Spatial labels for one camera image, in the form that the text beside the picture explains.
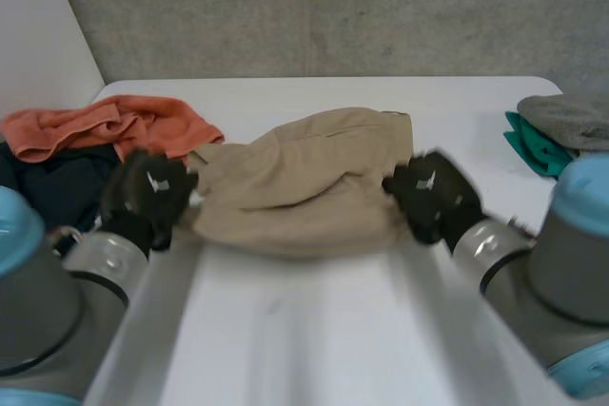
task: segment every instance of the khaki fabric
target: khaki fabric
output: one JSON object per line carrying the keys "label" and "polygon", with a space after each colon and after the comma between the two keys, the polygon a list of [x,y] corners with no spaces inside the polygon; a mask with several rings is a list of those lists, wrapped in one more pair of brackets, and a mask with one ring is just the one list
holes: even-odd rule
{"label": "khaki fabric", "polygon": [[406,225],[381,182],[411,155],[410,117],[367,108],[318,113],[250,145],[202,145],[188,156],[204,197],[193,229],[287,257],[387,246]]}

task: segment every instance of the dark green cloth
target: dark green cloth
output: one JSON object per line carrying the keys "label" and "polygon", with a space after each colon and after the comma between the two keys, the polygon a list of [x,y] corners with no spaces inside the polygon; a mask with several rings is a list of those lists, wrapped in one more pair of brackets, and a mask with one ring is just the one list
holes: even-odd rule
{"label": "dark green cloth", "polygon": [[518,113],[507,111],[505,117],[514,131],[505,132],[503,136],[536,173],[557,179],[573,161],[564,147],[539,132]]}

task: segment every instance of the gray cloth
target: gray cloth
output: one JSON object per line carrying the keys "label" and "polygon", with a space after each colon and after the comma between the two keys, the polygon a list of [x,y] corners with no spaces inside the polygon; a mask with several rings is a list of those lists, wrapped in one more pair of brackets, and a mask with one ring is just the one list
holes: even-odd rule
{"label": "gray cloth", "polygon": [[518,113],[565,147],[609,150],[609,94],[535,95],[518,103]]}

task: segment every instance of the black cloth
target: black cloth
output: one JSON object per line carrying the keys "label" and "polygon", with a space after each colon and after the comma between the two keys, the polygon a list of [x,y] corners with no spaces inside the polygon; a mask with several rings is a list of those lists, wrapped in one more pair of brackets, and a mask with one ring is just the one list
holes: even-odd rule
{"label": "black cloth", "polygon": [[0,144],[0,185],[21,193],[40,214],[47,230],[71,225],[92,228],[99,201],[121,161],[112,145],[64,149],[39,164],[15,158]]}

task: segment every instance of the gray wall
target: gray wall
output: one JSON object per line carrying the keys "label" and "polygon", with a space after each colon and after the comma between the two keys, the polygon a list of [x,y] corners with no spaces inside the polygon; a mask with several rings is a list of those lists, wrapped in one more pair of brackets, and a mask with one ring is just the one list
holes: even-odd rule
{"label": "gray wall", "polygon": [[609,89],[609,0],[69,0],[121,79],[539,75]]}

